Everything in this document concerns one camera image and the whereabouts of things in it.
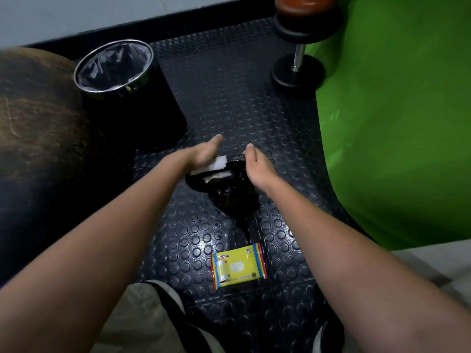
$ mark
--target black rubber flooring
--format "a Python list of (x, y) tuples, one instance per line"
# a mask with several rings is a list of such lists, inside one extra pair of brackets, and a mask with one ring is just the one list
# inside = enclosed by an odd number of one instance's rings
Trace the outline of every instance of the black rubber flooring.
[[(315, 97), (282, 94), (270, 81), (271, 65), (295, 48), (274, 34), (271, 18), (152, 45), (188, 129), (165, 152), (136, 153), (135, 181), (166, 154), (221, 133), (220, 154), (241, 153), (254, 143), (310, 201), (353, 224), (327, 175)], [(156, 105), (155, 112), (163, 111)], [(138, 279), (174, 287), (190, 319), (214, 333), (227, 352), (308, 352), (331, 310), (278, 209), (262, 193), (259, 199), (259, 210), (241, 228), (181, 181)], [(247, 245), (247, 228), (251, 241), (262, 245), (269, 279), (216, 291), (210, 254)]]

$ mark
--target forearm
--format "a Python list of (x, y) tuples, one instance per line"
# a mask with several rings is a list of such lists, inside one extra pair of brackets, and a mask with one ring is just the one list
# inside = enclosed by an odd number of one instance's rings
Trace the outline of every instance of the forearm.
[(0, 290), (2, 350), (14, 351), (18, 342), (23, 349), (32, 344), (37, 352), (89, 350), (137, 273), (156, 221), (185, 170), (181, 153), (164, 158)]
[(439, 351), (440, 342), (449, 348), (450, 340), (462, 343), (467, 337), (468, 312), (396, 257), (312, 205), (279, 178), (268, 186), (267, 194), (330, 305), (365, 351), (406, 352), (414, 341)]

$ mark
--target yellow package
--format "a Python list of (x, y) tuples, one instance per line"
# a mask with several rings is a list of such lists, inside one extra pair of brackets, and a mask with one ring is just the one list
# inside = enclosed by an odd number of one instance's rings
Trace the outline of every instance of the yellow package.
[(256, 279), (266, 279), (267, 269), (260, 243), (213, 253), (211, 272), (215, 289)]

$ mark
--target trash can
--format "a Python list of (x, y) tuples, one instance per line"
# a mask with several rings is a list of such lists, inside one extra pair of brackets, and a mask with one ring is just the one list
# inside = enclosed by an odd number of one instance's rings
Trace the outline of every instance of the trash can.
[(74, 71), (85, 109), (113, 145), (156, 152), (182, 137), (186, 119), (150, 45), (126, 39), (90, 52)]

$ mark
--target right hand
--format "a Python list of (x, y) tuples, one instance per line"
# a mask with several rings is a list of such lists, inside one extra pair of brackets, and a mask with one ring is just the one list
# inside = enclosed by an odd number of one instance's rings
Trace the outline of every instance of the right hand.
[(267, 192), (269, 185), (278, 178), (270, 160), (251, 143), (245, 148), (244, 154), (245, 169), (250, 181), (255, 187)]

